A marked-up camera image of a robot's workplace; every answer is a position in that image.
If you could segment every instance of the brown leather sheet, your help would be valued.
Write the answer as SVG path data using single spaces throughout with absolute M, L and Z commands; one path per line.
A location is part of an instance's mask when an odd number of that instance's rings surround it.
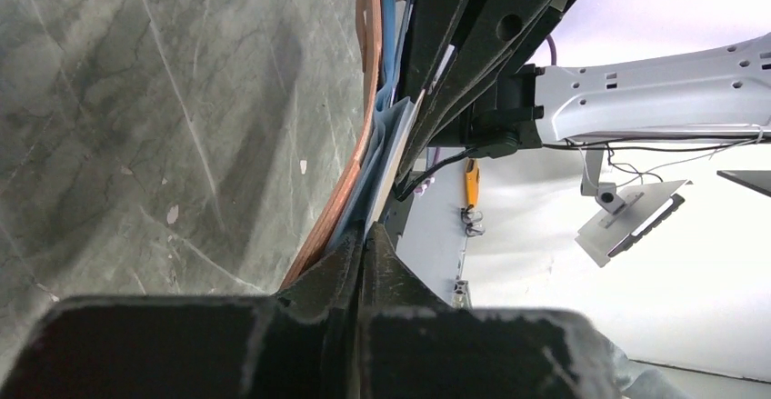
M 354 152 L 348 159 L 340 179 L 337 180 L 324 211 L 316 220 L 295 261 L 289 267 L 284 282 L 281 283 L 282 289 L 292 284 L 324 253 L 326 244 L 335 230 L 345 203 L 351 195 L 356 179 L 358 179 L 372 134 L 372 116 L 375 110 L 375 94 L 377 93 L 377 79 L 383 48 L 383 20 L 380 0 L 356 0 L 355 21 L 364 71 L 364 122 Z

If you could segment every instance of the black cable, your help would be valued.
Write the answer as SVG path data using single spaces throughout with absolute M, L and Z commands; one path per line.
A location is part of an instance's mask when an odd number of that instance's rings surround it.
M 556 149 L 556 150 L 565 150 L 565 151 L 576 151 L 576 150 L 583 150 L 587 149 L 589 147 L 597 147 L 597 146 L 607 146 L 612 143 L 627 143 L 627 142 L 634 142 L 634 141 L 656 141 L 656 140 L 667 140 L 667 141 L 677 141 L 677 140 L 737 140 L 742 141 L 744 140 L 753 140 L 757 138 L 757 135 L 748 135 L 748 136 L 740 136 L 740 135 L 690 135 L 690 136 L 656 136 L 656 137 L 635 137 L 635 138 L 617 138 L 612 140 L 604 140 L 601 142 L 590 142 L 590 143 L 582 143 L 577 144 L 573 143 L 570 140 L 566 140 L 567 145 L 544 145 L 545 148 L 548 149 Z M 762 138 L 758 143 L 766 144 L 771 143 L 771 137 Z M 726 143 L 721 145 L 710 145 L 710 146 L 702 146 L 702 147 L 692 147 L 688 149 L 667 149 L 667 148 L 661 148 L 661 147 L 651 147 L 651 146 L 619 146 L 615 147 L 616 150 L 639 150 L 639 151 L 653 151 L 653 152 L 672 152 L 672 153 L 678 153 L 678 152 L 700 152 L 700 151 L 715 151 L 720 149 L 725 149 L 727 147 L 731 147 L 736 145 L 736 143 Z
M 472 155 L 474 152 L 476 152 L 476 149 L 472 147 L 472 148 L 466 149 L 463 152 L 447 157 L 444 160 L 440 161 L 439 163 L 436 163 L 435 165 L 432 165 L 431 167 L 426 169 L 425 172 L 423 172 L 417 178 L 413 179 L 409 184 L 407 184 L 407 186 L 401 192 L 397 192 L 396 200 L 399 202 L 403 202 L 407 197 L 409 197 L 409 195 L 411 195 L 415 191 L 415 189 L 419 185 L 425 182 L 426 179 L 433 176 L 439 169 L 447 165 L 451 165 L 452 163 L 457 163 L 458 161 L 465 160 L 468 158 L 468 156 Z

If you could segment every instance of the white mounting plate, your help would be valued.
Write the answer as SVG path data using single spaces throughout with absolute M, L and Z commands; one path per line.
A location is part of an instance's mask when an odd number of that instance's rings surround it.
M 633 233 L 665 206 L 669 198 L 685 184 L 689 182 L 670 181 L 625 188 L 619 195 L 625 198 L 628 205 L 616 215 L 600 210 L 578 230 L 576 242 L 597 265 L 603 267 L 610 262 L 609 255 L 633 237 Z

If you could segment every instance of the marble floor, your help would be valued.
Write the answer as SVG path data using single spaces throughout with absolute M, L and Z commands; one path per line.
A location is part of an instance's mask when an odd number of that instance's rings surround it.
M 355 0 L 0 0 L 0 374 L 73 294 L 273 292 L 355 141 Z

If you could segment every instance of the gray bracket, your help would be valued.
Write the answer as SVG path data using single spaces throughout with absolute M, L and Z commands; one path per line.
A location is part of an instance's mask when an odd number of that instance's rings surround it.
M 626 205 L 624 199 L 616 194 L 616 184 L 601 183 L 605 148 L 590 147 L 584 156 L 586 167 L 581 179 L 581 195 L 593 196 L 595 201 L 608 213 L 616 214 Z
M 452 306 L 453 308 L 471 309 L 471 292 L 468 288 L 468 281 L 463 279 L 456 281 Z
M 578 230 L 576 242 L 597 265 L 605 266 L 685 201 L 676 195 L 685 184 L 690 183 L 683 180 L 625 188 L 616 196 L 622 205 L 614 213 L 603 209 L 595 214 Z

